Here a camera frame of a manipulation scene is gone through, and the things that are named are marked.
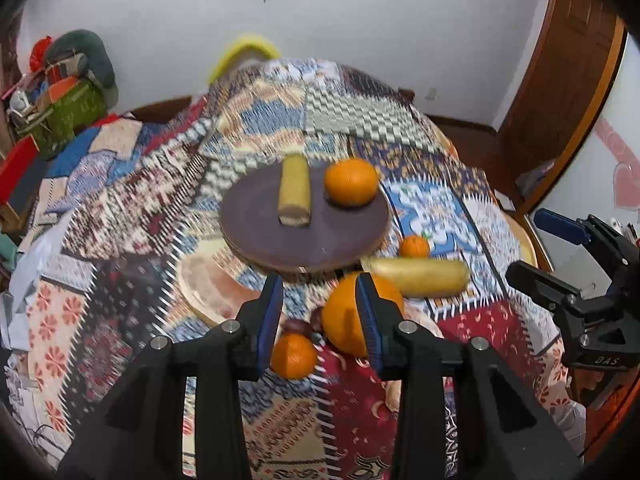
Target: plastic bag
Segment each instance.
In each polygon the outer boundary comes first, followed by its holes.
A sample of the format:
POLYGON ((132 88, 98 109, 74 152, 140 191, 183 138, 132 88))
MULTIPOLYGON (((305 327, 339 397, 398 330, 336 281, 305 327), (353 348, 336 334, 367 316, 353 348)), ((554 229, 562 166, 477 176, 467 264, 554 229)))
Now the plastic bag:
POLYGON ((36 44, 33 45, 31 55, 29 57, 29 69, 32 72, 37 72, 42 68, 44 52, 51 43, 53 43, 53 38, 51 36, 47 36, 46 38, 36 41, 36 44))

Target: brown door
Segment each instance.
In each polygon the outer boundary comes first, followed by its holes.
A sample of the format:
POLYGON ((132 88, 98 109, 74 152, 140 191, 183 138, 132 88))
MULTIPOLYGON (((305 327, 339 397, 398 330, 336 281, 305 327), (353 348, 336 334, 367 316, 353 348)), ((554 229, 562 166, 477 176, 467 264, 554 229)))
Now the brown door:
POLYGON ((514 174, 558 157, 605 67, 616 15, 601 0, 549 0, 545 22, 499 139, 514 174))

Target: baseboard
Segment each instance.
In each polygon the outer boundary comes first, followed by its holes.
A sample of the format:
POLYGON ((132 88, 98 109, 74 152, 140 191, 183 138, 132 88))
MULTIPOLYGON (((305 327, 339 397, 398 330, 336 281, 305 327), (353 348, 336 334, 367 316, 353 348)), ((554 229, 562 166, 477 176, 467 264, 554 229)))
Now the baseboard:
POLYGON ((489 126, 488 124, 473 123, 471 121, 463 121, 462 119, 455 119, 453 117, 443 117, 440 115, 432 115, 432 114, 427 114, 427 115, 438 126, 440 126, 441 124, 445 124, 447 126, 460 126, 462 128, 471 128, 473 130, 488 132, 493 137, 497 137, 498 135, 498 132, 495 131, 494 127, 489 126))

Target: plate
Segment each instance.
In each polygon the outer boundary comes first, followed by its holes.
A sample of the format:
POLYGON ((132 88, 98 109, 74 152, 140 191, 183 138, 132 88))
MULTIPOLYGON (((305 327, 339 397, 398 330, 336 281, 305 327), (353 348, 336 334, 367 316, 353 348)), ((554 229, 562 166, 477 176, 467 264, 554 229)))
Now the plate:
POLYGON ((368 205, 340 208, 324 196, 327 163, 311 165, 311 222, 284 226, 278 219, 282 165, 249 173, 226 192, 220 227, 229 246, 245 259, 284 272, 325 272, 353 265, 382 243, 389 209, 381 191, 368 205))

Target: orange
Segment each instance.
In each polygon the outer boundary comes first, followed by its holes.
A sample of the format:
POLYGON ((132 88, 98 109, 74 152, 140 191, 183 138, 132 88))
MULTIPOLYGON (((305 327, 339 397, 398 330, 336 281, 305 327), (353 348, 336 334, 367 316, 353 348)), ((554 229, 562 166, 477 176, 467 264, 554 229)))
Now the orange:
MULTIPOLYGON (((367 347, 356 307, 356 278, 353 272, 340 280, 322 308, 322 328, 329 341, 341 352, 366 357, 367 347)), ((372 274, 380 298, 393 301, 404 314, 404 300, 396 287, 385 278, 372 274)))
POLYGON ((378 192, 375 168, 361 158, 346 158, 324 172, 324 189, 331 200, 345 207, 371 202, 378 192))
POLYGON ((283 334, 273 345, 271 370, 292 381, 302 379, 314 371, 318 351, 309 339, 300 334, 283 334))
POLYGON ((402 240, 398 254, 404 258, 426 258, 430 252, 427 240, 418 235, 408 235, 402 240))

